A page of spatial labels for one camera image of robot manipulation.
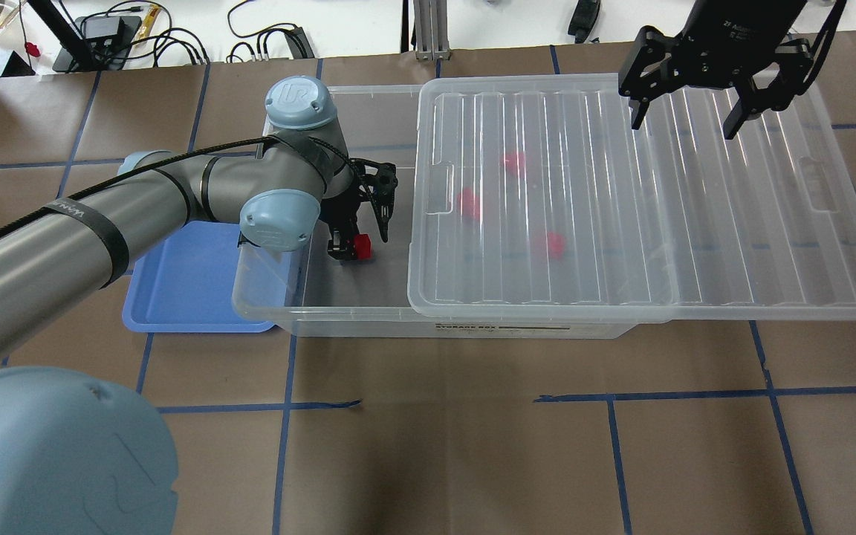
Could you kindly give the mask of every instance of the ur robot arm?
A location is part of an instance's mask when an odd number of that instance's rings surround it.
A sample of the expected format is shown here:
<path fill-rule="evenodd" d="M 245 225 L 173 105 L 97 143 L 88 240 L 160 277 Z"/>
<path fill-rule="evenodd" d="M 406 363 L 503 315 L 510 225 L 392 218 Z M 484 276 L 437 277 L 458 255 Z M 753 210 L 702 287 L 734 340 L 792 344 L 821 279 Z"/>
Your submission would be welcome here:
<path fill-rule="evenodd" d="M 724 120 L 726 139 L 734 139 L 748 119 L 765 109 L 787 108 L 821 70 L 847 3 L 835 0 L 821 33 L 809 44 L 788 39 L 806 1 L 696 0 L 676 37 L 652 26 L 640 28 L 619 71 L 619 94 L 629 98 L 632 128 L 642 125 L 649 102 L 686 85 L 735 88 L 739 100 Z M 759 88 L 753 76 L 771 65 L 777 65 L 778 74 L 767 88 Z"/>
<path fill-rule="evenodd" d="M 395 167 L 348 158 L 325 85 L 286 78 L 269 91 L 266 111 L 275 131 L 259 140 L 256 158 L 138 153 L 121 169 L 133 176 L 88 196 L 57 199 L 45 215 L 1 237 L 0 355 L 190 221 L 239 223 L 245 240 L 292 251 L 323 220 L 332 236 L 329 254 L 350 261 L 368 254 L 356 212 L 370 202 L 387 241 Z"/>

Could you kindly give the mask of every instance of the white tabletop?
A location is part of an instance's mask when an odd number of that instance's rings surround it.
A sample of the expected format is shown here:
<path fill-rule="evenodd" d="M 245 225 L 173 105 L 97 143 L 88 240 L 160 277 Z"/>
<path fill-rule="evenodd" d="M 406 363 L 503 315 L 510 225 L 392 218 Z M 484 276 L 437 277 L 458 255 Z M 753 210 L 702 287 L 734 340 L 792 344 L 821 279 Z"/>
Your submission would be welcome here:
<path fill-rule="evenodd" d="M 14 6 L 17 0 L 6 0 Z M 175 26 L 186 27 L 203 40 L 210 58 L 224 61 L 240 39 L 227 27 L 227 10 L 238 0 L 162 0 L 173 13 Z M 573 43 L 567 24 L 575 0 L 449 0 L 448 27 L 451 48 L 509 48 Z M 105 10 L 110 0 L 65 0 L 72 16 Z M 811 0 L 794 25 L 798 33 L 814 33 L 830 10 L 828 0 Z M 632 41 L 639 27 L 652 25 L 665 34 L 683 27 L 693 0 L 607 0 L 591 38 L 601 42 Z M 23 10 L 28 41 L 38 45 L 42 57 L 33 58 L 36 71 L 51 71 L 60 47 L 54 35 L 30 7 Z M 254 0 L 234 13 L 234 27 L 250 33 L 279 22 L 305 28 L 318 57 L 393 54 L 401 34 L 401 1 L 398 0 Z M 0 36 L 0 48 L 22 51 L 22 30 L 16 17 Z M 154 30 L 166 27 L 158 19 Z M 856 0 L 841 21 L 841 30 L 856 30 Z M 270 40 L 270 55 L 289 57 L 282 35 Z M 187 54 L 171 47 L 162 65 L 187 64 Z M 129 68 L 150 67 L 149 58 L 129 63 Z"/>

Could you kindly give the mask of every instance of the blue plastic tray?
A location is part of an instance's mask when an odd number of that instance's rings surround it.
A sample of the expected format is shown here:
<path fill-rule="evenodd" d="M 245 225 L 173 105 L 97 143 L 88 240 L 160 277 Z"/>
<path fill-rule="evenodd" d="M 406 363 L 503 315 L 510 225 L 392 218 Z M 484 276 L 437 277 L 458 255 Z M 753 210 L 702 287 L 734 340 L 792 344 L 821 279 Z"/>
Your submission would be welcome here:
<path fill-rule="evenodd" d="M 233 310 L 237 224 L 191 222 L 134 265 L 123 322 L 138 332 L 263 332 Z M 290 255 L 281 262 L 288 263 Z M 282 305 L 285 286 L 270 287 Z"/>

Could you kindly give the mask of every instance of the black electrical cable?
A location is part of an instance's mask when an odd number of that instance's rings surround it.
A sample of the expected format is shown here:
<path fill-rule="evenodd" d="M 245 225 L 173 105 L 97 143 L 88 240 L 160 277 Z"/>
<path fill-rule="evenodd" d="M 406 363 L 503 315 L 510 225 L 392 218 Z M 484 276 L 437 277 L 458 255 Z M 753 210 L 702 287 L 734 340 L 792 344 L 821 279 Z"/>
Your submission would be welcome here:
<path fill-rule="evenodd" d="M 153 50 L 154 61 L 152 63 L 152 67 L 154 67 L 154 68 L 160 67 L 160 60 L 161 60 L 161 56 L 163 56 L 163 52 L 166 52 L 167 48 L 173 47 L 173 45 L 179 45 L 179 47 L 183 47 L 184 51 L 186 51 L 186 53 L 187 53 L 187 57 L 190 58 L 190 65 L 197 65 L 197 63 L 198 63 L 197 58 L 199 58 L 200 56 L 197 54 L 194 54 L 193 46 L 190 43 L 187 43 L 187 41 L 181 41 L 179 39 L 174 39 L 173 41 L 167 43 L 166 45 L 163 45 L 163 47 L 160 47 L 160 45 L 156 45 L 154 47 L 154 50 Z"/>
<path fill-rule="evenodd" d="M 106 52 L 95 51 L 95 54 L 101 55 L 103 57 L 103 59 L 105 59 L 106 61 L 112 61 L 113 60 L 113 61 L 120 61 L 122 63 L 128 62 L 128 61 L 133 61 L 135 59 L 142 59 L 142 58 L 150 57 L 153 54 L 155 54 L 155 52 L 158 51 L 158 48 L 160 47 L 160 45 L 156 45 L 155 47 L 153 47 L 153 49 L 150 52 L 146 52 L 146 53 L 141 54 L 139 56 L 129 56 L 129 57 L 118 59 L 118 58 L 116 58 L 116 55 L 118 54 L 118 52 L 128 50 L 128 48 L 131 47 L 132 45 L 139 45 L 140 43 L 146 43 L 148 41 L 157 41 L 160 39 L 169 39 L 170 42 L 177 42 L 177 43 L 181 43 L 184 45 L 188 45 L 188 47 L 192 47 L 192 45 L 190 43 L 187 43 L 187 41 L 181 41 L 180 39 L 177 39 L 176 37 L 171 37 L 169 35 L 163 35 L 163 36 L 162 35 L 152 35 L 150 37 L 145 37 L 145 38 L 139 39 L 137 41 L 131 41 L 130 43 L 128 43 L 126 45 L 121 45 L 121 47 L 115 48 L 112 51 L 106 51 Z M 190 54 L 191 58 L 193 58 L 193 54 L 191 52 L 188 51 L 187 53 Z"/>
<path fill-rule="evenodd" d="M 264 31 L 264 33 L 259 34 L 257 36 L 257 50 L 259 50 L 259 40 L 262 38 L 262 51 L 264 51 L 266 55 L 269 55 L 269 36 L 277 31 L 285 35 L 286 40 L 292 41 L 292 43 L 296 45 L 296 48 L 299 49 L 299 55 L 302 55 L 302 59 L 309 57 L 309 54 L 306 53 L 305 47 L 300 43 L 299 37 L 296 37 L 296 34 L 293 33 L 292 30 L 286 30 L 283 27 L 272 27 L 269 28 L 269 30 Z"/>
<path fill-rule="evenodd" d="M 811 84 L 813 84 L 815 79 L 818 78 L 818 74 L 821 74 L 821 68 L 825 65 L 825 58 L 828 57 L 828 52 L 834 41 L 834 35 L 837 33 L 838 24 L 841 22 L 841 15 L 846 5 L 847 0 L 837 0 L 834 3 L 830 13 L 828 13 L 828 18 L 825 19 L 821 26 L 818 37 L 814 38 L 814 44 L 811 45 L 814 65 L 812 65 L 811 72 L 809 72 L 808 78 L 805 79 L 798 94 L 805 94 L 811 88 Z"/>
<path fill-rule="evenodd" d="M 245 47 L 250 52 L 250 55 L 252 57 L 256 57 L 256 52 L 253 51 L 253 47 L 251 47 L 251 45 L 245 41 L 240 41 L 240 43 L 233 45 L 233 48 L 230 49 L 230 55 L 237 54 L 238 47 Z"/>
<path fill-rule="evenodd" d="M 204 55 L 203 58 L 198 55 L 197 59 L 200 59 L 201 63 L 204 63 L 204 60 L 206 60 L 205 63 L 210 63 L 210 55 L 207 55 L 207 47 L 204 47 L 204 42 L 201 41 L 200 37 L 197 37 L 197 34 L 193 33 L 193 31 L 187 30 L 187 28 L 185 27 L 169 27 L 167 28 L 167 30 L 162 31 L 162 33 L 159 33 L 158 35 L 170 35 L 170 33 L 173 33 L 173 31 L 183 31 L 183 33 L 186 33 L 187 35 L 193 37 L 194 40 L 197 41 L 197 44 L 200 45 L 201 54 Z"/>
<path fill-rule="evenodd" d="M 129 172 L 124 172 L 113 178 L 105 180 L 105 182 L 102 182 L 101 184 L 96 184 L 92 187 L 86 187 L 86 189 L 82 189 L 81 192 L 72 193 L 71 195 L 68 195 L 68 199 L 80 201 L 84 199 L 84 197 L 88 197 L 89 195 L 92 195 L 94 193 L 101 192 L 101 190 L 103 189 L 108 189 L 109 187 L 114 186 L 115 184 L 118 184 L 123 180 L 132 178 L 132 176 L 137 176 L 143 172 L 149 172 L 149 170 L 160 169 L 160 167 L 168 166 L 171 163 L 181 162 L 193 158 L 194 156 L 208 155 L 208 153 L 211 152 L 220 152 L 221 150 L 234 149 L 237 148 L 237 146 L 261 145 L 262 143 L 268 143 L 274 141 L 275 139 L 276 138 L 272 135 L 266 135 L 252 139 L 234 141 L 231 143 L 223 143 L 223 145 L 208 146 L 208 148 L 206 149 L 191 150 L 191 152 L 186 152 L 183 155 L 170 156 L 169 158 L 164 158 L 163 160 L 160 160 L 158 162 L 149 163 L 149 165 L 146 166 L 135 167 L 135 169 L 129 170 Z M 35 210 L 33 211 L 33 213 L 27 214 L 9 224 L 6 224 L 6 226 L 0 228 L 0 239 L 7 236 L 7 234 L 14 233 L 15 230 L 19 230 L 19 228 L 27 226 L 27 224 L 33 223 L 34 221 L 41 219 L 41 217 L 50 213 L 52 213 L 52 211 L 41 207 L 41 209 Z"/>
<path fill-rule="evenodd" d="M 15 9 L 18 10 L 18 24 L 22 27 L 22 48 L 25 51 L 25 59 L 28 60 L 28 68 L 31 68 L 34 72 L 34 68 L 31 67 L 31 52 L 28 51 L 28 36 L 25 33 L 25 18 L 22 17 L 22 0 L 19 0 L 18 6 L 16 6 Z"/>
<path fill-rule="evenodd" d="M 237 33 L 237 30 L 234 30 L 234 28 L 233 28 L 233 23 L 230 21 L 230 15 L 233 14 L 233 11 L 240 9 L 240 7 L 243 4 L 246 4 L 248 2 L 252 2 L 252 0 L 242 0 L 242 2 L 236 4 L 236 6 L 231 7 L 230 10 L 227 11 L 227 26 L 230 28 L 230 32 L 233 33 L 233 35 L 235 37 L 245 39 L 247 37 L 253 37 L 254 35 L 259 35 L 260 33 L 264 33 L 264 31 L 266 31 L 266 30 L 270 30 L 273 27 L 279 27 L 279 26 L 296 27 L 296 25 L 291 23 L 291 22 L 279 22 L 279 23 L 276 23 L 274 25 L 264 27 L 264 28 L 262 28 L 262 30 L 254 31 L 254 33 L 245 33 L 245 34 Z"/>

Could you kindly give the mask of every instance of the storage box lid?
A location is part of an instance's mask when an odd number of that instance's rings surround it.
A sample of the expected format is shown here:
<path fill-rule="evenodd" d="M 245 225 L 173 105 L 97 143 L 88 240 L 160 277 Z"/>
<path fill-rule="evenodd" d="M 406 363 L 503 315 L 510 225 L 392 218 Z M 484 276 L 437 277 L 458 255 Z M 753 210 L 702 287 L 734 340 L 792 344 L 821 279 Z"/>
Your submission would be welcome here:
<path fill-rule="evenodd" d="M 731 91 L 642 129 L 616 76 L 421 89 L 408 296 L 422 314 L 856 319 L 856 195 L 816 88 L 733 141 Z"/>

